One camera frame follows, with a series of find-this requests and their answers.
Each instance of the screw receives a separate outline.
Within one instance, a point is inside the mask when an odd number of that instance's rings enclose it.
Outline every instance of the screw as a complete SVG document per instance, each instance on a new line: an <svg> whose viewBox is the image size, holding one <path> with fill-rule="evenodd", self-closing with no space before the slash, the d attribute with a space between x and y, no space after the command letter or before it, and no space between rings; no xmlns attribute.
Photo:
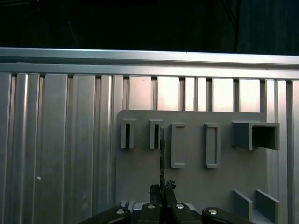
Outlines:
<svg viewBox="0 0 299 224"><path fill-rule="evenodd" d="M125 211L120 209L120 210L117 210L116 213L120 215L120 214L125 213Z"/></svg>
<svg viewBox="0 0 299 224"><path fill-rule="evenodd" d="M217 214L217 211L214 210L214 209L209 209L208 212L211 213L212 215L216 215Z"/></svg>
<svg viewBox="0 0 299 224"><path fill-rule="evenodd" d="M178 209L182 209L182 208L184 208L184 206L183 206L182 204L177 204L176 207L177 207Z"/></svg>

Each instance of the gray bracket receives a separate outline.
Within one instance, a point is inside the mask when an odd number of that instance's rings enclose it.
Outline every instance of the gray bracket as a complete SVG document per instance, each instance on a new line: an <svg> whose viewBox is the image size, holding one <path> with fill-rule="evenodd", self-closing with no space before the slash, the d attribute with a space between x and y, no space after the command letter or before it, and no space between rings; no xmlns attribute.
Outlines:
<svg viewBox="0 0 299 224"><path fill-rule="evenodd" d="M234 214L252 221L252 200L237 190L233 190Z"/></svg>
<svg viewBox="0 0 299 224"><path fill-rule="evenodd" d="M246 218L254 223L280 224L280 202L261 190L255 190L255 209L253 202L244 194L233 190L234 214Z"/></svg>
<svg viewBox="0 0 299 224"><path fill-rule="evenodd" d="M221 132L218 124L205 124L205 167L219 168Z"/></svg>
<svg viewBox="0 0 299 224"><path fill-rule="evenodd" d="M136 119L121 121L121 148L134 148L134 130Z"/></svg>
<svg viewBox="0 0 299 224"><path fill-rule="evenodd" d="M171 124L171 167L185 167L185 124Z"/></svg>
<svg viewBox="0 0 299 224"><path fill-rule="evenodd" d="M258 147L279 150L279 124L233 121L233 146L247 150Z"/></svg>
<svg viewBox="0 0 299 224"><path fill-rule="evenodd" d="M149 140L149 148L150 149L160 149L160 135L159 130L163 125L163 121L161 119L150 119L150 140Z"/></svg>
<svg viewBox="0 0 299 224"><path fill-rule="evenodd" d="M275 198L267 195L261 190L256 190L256 210L273 223L279 223L279 206L280 202Z"/></svg>

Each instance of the gray panel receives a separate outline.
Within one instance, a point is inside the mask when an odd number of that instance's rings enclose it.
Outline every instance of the gray panel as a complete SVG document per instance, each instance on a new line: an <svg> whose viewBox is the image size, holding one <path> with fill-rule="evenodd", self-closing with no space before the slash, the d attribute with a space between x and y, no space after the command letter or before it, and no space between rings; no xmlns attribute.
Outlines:
<svg viewBox="0 0 299 224"><path fill-rule="evenodd" d="M7 172L8 138L10 123L11 74L0 73L0 223L4 224L5 207L9 207L5 188L9 178Z"/></svg>
<svg viewBox="0 0 299 224"><path fill-rule="evenodd" d="M234 111L234 88L232 79L212 79L212 111Z"/></svg>
<svg viewBox="0 0 299 224"><path fill-rule="evenodd" d="M121 121L127 118L137 119L133 150L121 149ZM262 114L128 110L121 111L118 116L116 201L149 201L149 186L159 183L160 152L149 149L149 120L157 118L163 120L165 127L165 178L176 181L178 201L194 205L197 211L216 206L232 212L232 189L238 189L250 200L254 199L256 189L266 191L266 149L233 149L230 141L231 120L263 121ZM221 126L219 169L208 170L204 167L204 124L207 121ZM180 122L185 123L185 167L174 169L171 167L171 124Z"/></svg>
<svg viewBox="0 0 299 224"><path fill-rule="evenodd" d="M256 210L262 213L265 217L271 220L275 224L280 224L280 202L275 198L267 195L261 190L256 190Z"/></svg>
<svg viewBox="0 0 299 224"><path fill-rule="evenodd" d="M151 77L130 76L129 109L151 110L153 107Z"/></svg>
<svg viewBox="0 0 299 224"><path fill-rule="evenodd" d="M233 190L233 194L234 214L252 221L252 200L237 190Z"/></svg>
<svg viewBox="0 0 299 224"><path fill-rule="evenodd" d="M95 77L74 76L69 173L70 223L92 214Z"/></svg>
<svg viewBox="0 0 299 224"><path fill-rule="evenodd" d="M46 75L39 197L41 223L63 223L67 76Z"/></svg>
<svg viewBox="0 0 299 224"><path fill-rule="evenodd" d="M240 112L260 112L260 81L239 80Z"/></svg>
<svg viewBox="0 0 299 224"><path fill-rule="evenodd" d="M158 77L157 110L179 110L179 83L175 77Z"/></svg>
<svg viewBox="0 0 299 224"><path fill-rule="evenodd" d="M100 85L100 126L98 135L98 211L103 211L110 207L111 103L112 77L103 76Z"/></svg>
<svg viewBox="0 0 299 224"><path fill-rule="evenodd" d="M28 115L28 74L18 74L14 103L14 140L12 161L12 191L9 222L23 222L26 133Z"/></svg>

